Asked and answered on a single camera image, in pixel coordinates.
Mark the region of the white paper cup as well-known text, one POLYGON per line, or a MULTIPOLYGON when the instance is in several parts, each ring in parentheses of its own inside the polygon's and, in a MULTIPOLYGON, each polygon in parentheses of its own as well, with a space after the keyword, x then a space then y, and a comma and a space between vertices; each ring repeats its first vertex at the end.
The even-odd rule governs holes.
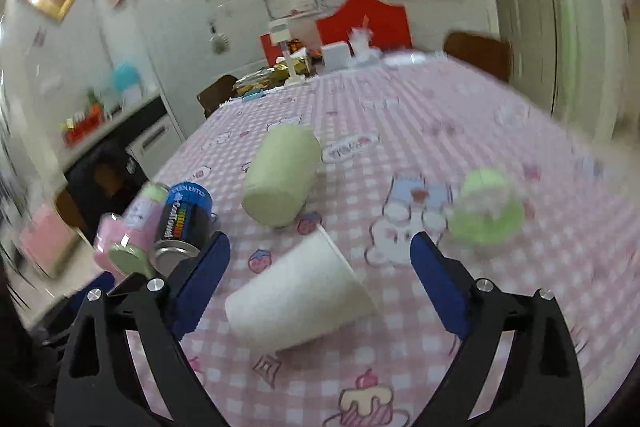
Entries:
POLYGON ((308 343, 376 311, 322 227, 224 303, 232 333, 258 355, 308 343))

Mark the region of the clear green-banded plastic cup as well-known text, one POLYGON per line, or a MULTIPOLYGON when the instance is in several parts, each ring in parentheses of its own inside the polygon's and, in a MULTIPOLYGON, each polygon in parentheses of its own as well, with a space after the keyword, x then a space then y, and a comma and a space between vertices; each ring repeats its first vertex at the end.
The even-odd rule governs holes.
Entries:
POLYGON ((448 215, 448 231, 476 245, 497 245, 521 230, 525 205, 514 183, 497 169, 469 172, 448 215))

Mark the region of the clear drink cup with straw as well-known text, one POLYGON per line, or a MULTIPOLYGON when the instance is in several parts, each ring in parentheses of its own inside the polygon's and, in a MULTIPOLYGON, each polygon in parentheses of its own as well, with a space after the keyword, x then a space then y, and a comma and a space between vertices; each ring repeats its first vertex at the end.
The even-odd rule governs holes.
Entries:
POLYGON ((370 42, 373 32, 369 28, 369 19, 364 16, 360 25, 353 27, 349 33, 349 45, 352 48, 352 54, 361 56, 367 54, 370 50, 370 42))

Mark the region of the pink green towel bottle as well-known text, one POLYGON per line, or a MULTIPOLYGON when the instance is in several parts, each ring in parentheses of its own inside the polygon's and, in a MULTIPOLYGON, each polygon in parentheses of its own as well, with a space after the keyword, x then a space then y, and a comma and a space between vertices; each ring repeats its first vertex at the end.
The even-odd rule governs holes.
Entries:
POLYGON ((122 216, 105 213, 94 239, 94 261, 117 282, 131 273, 152 277, 149 260, 168 186, 145 183, 122 216))

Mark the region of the black blue cool towel can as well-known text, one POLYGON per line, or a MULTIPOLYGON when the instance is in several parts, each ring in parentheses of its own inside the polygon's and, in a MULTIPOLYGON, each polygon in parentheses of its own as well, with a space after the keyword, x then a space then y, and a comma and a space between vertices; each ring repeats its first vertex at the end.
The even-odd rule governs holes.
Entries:
POLYGON ((150 262, 168 275, 183 260, 196 257, 208 239, 213 199, 204 186, 194 182, 173 185, 157 225, 150 262))

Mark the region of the black jacket on chair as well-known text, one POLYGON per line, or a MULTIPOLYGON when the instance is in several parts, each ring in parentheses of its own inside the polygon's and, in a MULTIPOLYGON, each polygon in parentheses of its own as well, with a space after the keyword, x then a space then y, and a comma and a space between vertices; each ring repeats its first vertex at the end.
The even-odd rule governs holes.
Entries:
POLYGON ((85 225, 82 233, 93 242, 105 213, 122 216, 149 181, 139 163, 116 139, 102 141, 65 171, 67 191, 85 225))

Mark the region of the white cabinet counter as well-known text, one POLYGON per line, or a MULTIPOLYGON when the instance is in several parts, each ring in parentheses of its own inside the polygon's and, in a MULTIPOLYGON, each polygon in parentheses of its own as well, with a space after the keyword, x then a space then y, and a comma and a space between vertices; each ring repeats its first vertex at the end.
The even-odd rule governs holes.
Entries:
POLYGON ((113 119, 100 124, 76 144, 58 154, 53 186, 62 188, 72 171, 89 159, 103 143, 117 156, 124 155, 126 170, 139 186, 152 179, 183 142, 183 135, 158 92, 126 106, 113 119))

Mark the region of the red planter with plant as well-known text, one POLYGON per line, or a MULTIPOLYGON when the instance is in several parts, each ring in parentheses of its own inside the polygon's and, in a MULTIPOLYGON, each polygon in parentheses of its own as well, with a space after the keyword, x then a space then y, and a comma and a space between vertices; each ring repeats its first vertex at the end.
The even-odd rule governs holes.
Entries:
POLYGON ((64 144, 72 147, 86 135, 96 131, 104 123, 104 110, 96 91, 87 91, 86 107, 73 116, 66 118, 61 124, 61 135, 64 144))

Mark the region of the pale green towel roll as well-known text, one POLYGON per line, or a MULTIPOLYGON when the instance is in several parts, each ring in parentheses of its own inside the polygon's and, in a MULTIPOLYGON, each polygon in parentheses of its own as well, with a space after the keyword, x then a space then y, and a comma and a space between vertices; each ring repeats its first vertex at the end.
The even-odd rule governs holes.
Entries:
POLYGON ((283 228, 293 223, 314 185, 321 152, 308 127, 272 127, 250 161, 243 187, 244 211, 265 227, 283 228))

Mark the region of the pink checkered cartoon tablecloth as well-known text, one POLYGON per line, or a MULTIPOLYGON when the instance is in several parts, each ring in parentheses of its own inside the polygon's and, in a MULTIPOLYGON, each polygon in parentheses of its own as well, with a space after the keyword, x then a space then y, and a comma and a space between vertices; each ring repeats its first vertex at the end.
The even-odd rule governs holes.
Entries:
POLYGON ((409 263, 419 231, 504 291, 555 293, 567 318, 589 418, 620 389, 639 352, 639 205, 577 136, 503 84, 443 57, 334 72, 221 107, 186 140, 158 182, 195 181, 213 196, 231 261, 186 356, 233 426, 338 425, 341 393, 363 379, 393 390, 396 425, 431 398, 457 351, 409 263), (267 132, 311 129, 317 183, 287 228, 258 225, 243 183, 267 132), (494 247, 456 242, 449 207, 465 176, 499 170, 525 202, 521 231, 494 247), (231 332, 224 302, 324 228, 378 312, 312 343, 258 355, 231 332))

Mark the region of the dark chair at far left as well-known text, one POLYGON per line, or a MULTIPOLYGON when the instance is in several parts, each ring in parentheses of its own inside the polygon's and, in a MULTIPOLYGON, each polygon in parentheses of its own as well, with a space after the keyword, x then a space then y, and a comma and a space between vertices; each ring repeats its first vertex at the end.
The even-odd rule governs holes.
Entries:
POLYGON ((234 85, 237 81, 238 78, 233 75, 223 75, 196 96, 205 118, 212 115, 222 103, 235 96, 234 85))

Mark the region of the brown wooden chair right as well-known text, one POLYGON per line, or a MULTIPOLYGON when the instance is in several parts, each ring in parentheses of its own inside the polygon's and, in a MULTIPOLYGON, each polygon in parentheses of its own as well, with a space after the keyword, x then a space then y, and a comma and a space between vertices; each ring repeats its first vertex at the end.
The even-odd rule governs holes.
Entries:
POLYGON ((456 60, 487 72, 504 83, 510 81, 513 52, 506 40, 476 32, 451 31, 442 49, 456 60))

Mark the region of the white square container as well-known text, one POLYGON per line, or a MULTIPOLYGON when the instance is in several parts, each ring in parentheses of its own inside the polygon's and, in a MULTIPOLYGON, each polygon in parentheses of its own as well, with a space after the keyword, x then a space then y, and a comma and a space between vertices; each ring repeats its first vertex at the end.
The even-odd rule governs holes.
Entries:
POLYGON ((352 58, 350 47, 345 41, 322 44, 321 54, 324 69, 327 72, 345 69, 352 58))

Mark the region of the red paper decoration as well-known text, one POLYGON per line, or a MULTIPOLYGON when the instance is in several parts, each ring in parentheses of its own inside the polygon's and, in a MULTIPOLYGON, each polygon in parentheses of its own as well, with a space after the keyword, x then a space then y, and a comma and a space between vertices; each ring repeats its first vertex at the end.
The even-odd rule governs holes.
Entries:
POLYGON ((300 42, 308 49, 347 42, 355 28, 371 31, 370 45, 381 51, 413 47, 406 9, 381 0, 345 0, 332 14, 303 20, 296 29, 300 42))

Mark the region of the white desk lamp stand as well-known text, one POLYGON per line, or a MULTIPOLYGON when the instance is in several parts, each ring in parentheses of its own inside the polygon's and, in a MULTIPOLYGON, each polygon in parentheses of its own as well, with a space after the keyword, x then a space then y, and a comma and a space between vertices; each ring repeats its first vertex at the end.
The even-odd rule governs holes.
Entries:
POLYGON ((271 44, 279 48, 281 55, 285 60, 286 67, 288 68, 288 79, 285 80, 285 84, 287 86, 295 86, 296 84, 303 83, 305 77, 297 74, 290 49, 288 48, 288 42, 292 38, 290 28, 288 27, 288 21, 285 18, 272 20, 269 23, 268 28, 271 44))

